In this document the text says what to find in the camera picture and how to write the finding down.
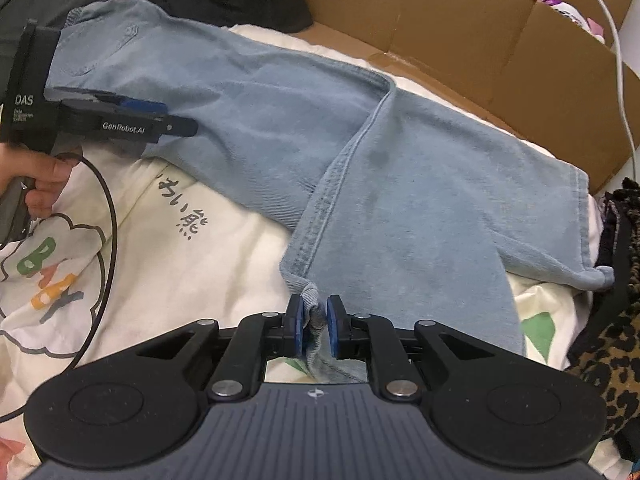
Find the person's left hand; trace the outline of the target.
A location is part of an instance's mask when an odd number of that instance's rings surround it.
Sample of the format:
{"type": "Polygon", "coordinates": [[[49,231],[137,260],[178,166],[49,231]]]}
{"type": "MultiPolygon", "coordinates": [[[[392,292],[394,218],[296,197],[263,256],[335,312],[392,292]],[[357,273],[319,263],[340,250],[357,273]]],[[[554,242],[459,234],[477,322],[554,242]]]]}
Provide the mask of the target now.
{"type": "Polygon", "coordinates": [[[34,187],[26,194],[26,205],[32,217],[45,219],[66,187],[78,160],[59,159],[51,155],[29,151],[21,146],[1,144],[1,195],[14,179],[28,177],[34,187]]]}

